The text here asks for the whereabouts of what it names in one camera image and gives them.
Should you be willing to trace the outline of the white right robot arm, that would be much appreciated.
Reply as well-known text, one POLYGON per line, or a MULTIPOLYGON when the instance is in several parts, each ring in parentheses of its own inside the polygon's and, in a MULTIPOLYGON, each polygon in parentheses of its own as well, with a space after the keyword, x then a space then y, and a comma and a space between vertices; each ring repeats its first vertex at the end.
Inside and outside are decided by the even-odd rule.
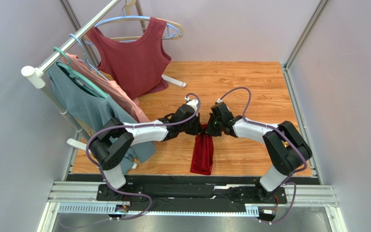
POLYGON ((234 116, 224 102, 211 107, 206 134, 250 139, 266 146, 271 167, 256 185, 260 197, 268 197, 313 156, 312 150, 290 121, 265 124, 234 116))

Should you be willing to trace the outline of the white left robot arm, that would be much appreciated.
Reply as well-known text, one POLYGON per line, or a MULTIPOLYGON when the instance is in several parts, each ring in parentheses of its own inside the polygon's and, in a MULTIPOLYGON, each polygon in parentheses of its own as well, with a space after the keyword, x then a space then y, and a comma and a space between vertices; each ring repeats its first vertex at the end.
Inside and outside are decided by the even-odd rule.
POLYGON ((125 185, 121 162, 128 150, 137 144, 161 142, 177 138, 180 133, 196 135, 200 126, 200 100, 186 99, 173 114, 149 123, 123 123, 110 119, 87 142, 86 156, 99 168, 109 188, 125 185))

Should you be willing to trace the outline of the red cloth napkin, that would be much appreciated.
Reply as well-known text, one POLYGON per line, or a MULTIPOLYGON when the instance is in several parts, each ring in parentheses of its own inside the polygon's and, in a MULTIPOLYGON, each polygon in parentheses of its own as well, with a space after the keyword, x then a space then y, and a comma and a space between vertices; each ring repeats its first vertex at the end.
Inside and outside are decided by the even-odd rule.
POLYGON ((206 133, 207 124, 201 124, 203 131, 195 137, 190 172, 211 175, 213 168, 214 143, 212 136, 206 133))

